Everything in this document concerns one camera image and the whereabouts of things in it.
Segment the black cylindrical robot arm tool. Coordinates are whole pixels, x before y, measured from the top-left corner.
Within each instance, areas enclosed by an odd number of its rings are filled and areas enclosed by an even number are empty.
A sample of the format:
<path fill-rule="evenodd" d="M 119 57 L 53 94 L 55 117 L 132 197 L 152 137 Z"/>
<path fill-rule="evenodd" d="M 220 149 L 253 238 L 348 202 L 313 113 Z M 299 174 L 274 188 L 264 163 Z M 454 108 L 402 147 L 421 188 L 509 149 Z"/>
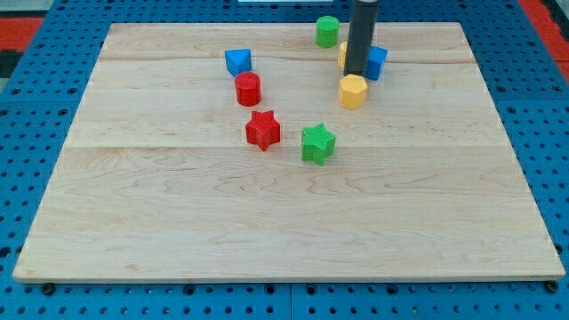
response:
<path fill-rule="evenodd" d="M 344 76 L 365 74 L 378 10 L 378 0 L 353 1 L 343 68 Z"/>

